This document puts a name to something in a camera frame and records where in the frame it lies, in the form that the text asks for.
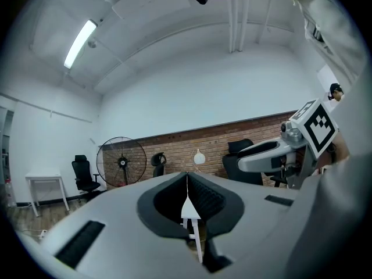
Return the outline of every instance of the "white shirt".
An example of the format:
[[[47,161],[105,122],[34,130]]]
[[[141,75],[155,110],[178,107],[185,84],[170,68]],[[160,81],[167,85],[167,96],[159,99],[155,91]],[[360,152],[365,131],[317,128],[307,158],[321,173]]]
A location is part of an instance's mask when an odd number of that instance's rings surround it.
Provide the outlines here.
[[[305,17],[305,37],[329,65],[343,91],[350,90],[369,54],[359,30],[337,0],[294,0]],[[323,41],[314,36],[317,29]]]

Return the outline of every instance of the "water bottle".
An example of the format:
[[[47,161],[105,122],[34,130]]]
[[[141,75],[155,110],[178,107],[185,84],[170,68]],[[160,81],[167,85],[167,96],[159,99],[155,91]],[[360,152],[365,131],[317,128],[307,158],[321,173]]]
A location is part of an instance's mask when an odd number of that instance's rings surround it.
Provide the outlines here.
[[[16,200],[14,197],[13,187],[12,183],[10,182],[10,179],[5,180],[5,192],[6,192],[6,198],[8,199],[8,207],[16,207]]]

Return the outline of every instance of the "black rectangular strip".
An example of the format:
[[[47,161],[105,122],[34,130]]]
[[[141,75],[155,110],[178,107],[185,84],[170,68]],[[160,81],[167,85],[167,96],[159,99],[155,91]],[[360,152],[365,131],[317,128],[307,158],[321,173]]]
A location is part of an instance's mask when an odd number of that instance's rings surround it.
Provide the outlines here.
[[[105,225],[100,222],[89,221],[76,233],[71,241],[58,252],[56,258],[75,269],[104,227]]]
[[[269,202],[279,203],[280,205],[284,205],[288,207],[292,206],[293,204],[293,199],[280,198],[279,196],[275,196],[275,195],[268,195],[265,197],[265,200]]]

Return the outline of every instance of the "black and white checkered marker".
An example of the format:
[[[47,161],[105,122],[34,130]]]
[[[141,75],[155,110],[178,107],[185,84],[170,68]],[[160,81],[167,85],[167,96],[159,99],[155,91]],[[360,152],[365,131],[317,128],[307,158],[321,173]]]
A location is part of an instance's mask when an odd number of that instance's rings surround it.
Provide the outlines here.
[[[337,134],[336,124],[319,99],[307,102],[290,119],[318,158]]]

